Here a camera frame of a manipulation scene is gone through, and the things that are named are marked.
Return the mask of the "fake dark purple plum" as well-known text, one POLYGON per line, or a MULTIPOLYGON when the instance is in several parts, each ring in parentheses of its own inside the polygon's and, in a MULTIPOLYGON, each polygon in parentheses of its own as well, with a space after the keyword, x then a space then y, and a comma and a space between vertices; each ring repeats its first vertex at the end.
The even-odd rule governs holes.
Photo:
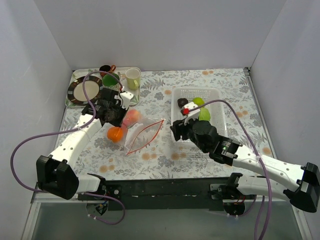
POLYGON ((178 107, 181 109, 183 106, 185 106, 186 104, 188 104, 189 101, 186 98, 179 98, 177 100, 177 105, 178 107))

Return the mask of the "fake green cabbage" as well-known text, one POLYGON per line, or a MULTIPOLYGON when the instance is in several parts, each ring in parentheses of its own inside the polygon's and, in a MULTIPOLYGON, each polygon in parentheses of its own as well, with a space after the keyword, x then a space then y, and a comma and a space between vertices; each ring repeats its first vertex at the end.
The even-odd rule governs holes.
POLYGON ((208 121, 208 122, 211 120, 211 114, 207 108, 202 107, 200 109, 200 112, 198 115, 198 120, 199 121, 208 121))

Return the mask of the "fake green lime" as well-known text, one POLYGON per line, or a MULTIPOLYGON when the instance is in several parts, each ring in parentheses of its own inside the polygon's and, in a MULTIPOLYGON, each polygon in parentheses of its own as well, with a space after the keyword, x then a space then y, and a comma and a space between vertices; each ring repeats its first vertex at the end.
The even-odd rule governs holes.
POLYGON ((197 106, 202 106, 205 104, 204 100, 201 97, 195 97, 192 101, 197 106))

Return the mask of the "clear zip top bag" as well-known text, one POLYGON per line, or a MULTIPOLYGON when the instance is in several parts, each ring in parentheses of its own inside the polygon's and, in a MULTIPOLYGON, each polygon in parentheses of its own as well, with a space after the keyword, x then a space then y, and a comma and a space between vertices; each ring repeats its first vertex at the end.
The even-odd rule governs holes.
POLYGON ((148 146, 157 137, 164 121, 164 118, 147 117, 141 113, 141 119, 132 125, 119 142, 125 154, 133 154, 148 146))

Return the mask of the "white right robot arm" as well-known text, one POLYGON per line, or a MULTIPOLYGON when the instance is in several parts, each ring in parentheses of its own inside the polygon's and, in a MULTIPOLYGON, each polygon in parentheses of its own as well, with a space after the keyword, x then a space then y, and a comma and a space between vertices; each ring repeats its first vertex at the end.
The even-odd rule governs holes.
POLYGON ((320 200, 320 170, 317 165, 291 164, 254 153, 248 146, 219 135, 208 121, 176 120, 170 126, 175 141, 190 140, 215 162, 258 174, 258 178, 239 176, 226 186, 227 195, 271 195, 289 201, 294 207, 315 213, 320 200))

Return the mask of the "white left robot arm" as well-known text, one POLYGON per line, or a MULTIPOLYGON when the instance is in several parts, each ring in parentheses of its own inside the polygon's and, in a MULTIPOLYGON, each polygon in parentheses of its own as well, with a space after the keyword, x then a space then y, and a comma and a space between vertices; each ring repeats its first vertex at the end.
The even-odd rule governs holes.
POLYGON ((105 88, 96 103, 87 104, 73 132, 48 156, 41 155, 36 161, 39 189, 66 200, 85 192, 95 200, 103 199, 107 193, 105 179, 96 174, 77 175, 76 161, 104 124, 121 126, 133 97, 129 91, 105 88))

